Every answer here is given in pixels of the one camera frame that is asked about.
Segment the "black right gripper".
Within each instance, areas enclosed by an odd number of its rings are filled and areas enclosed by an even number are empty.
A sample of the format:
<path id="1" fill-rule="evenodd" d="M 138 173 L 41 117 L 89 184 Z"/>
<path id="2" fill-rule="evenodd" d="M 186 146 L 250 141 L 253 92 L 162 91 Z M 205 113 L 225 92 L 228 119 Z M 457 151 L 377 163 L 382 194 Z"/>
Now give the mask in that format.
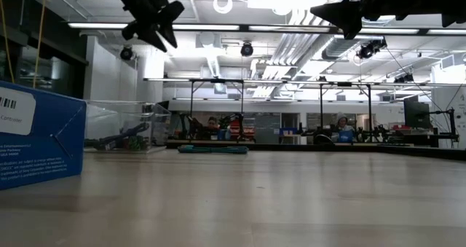
<path id="1" fill-rule="evenodd" d="M 400 20 L 400 0 L 343 0 L 311 7 L 311 13 L 333 25 L 341 25 L 345 39 L 354 39 L 363 19 L 376 23 L 382 16 Z M 332 9 L 343 9 L 345 12 Z"/>

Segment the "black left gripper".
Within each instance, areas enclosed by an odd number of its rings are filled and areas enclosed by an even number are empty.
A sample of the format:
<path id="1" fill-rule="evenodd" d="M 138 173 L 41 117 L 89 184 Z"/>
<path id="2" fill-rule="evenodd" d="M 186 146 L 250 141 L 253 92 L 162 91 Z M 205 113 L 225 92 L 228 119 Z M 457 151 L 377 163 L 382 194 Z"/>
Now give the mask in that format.
<path id="1" fill-rule="evenodd" d="M 167 52 L 167 48 L 157 35 L 157 32 L 172 46 L 178 43 L 173 30 L 173 22 L 184 11 L 180 1 L 168 0 L 122 0 L 124 11 L 129 11 L 135 18 L 122 29 L 125 39 L 133 38 L 134 34 L 143 36 L 146 43 L 158 50 Z"/>

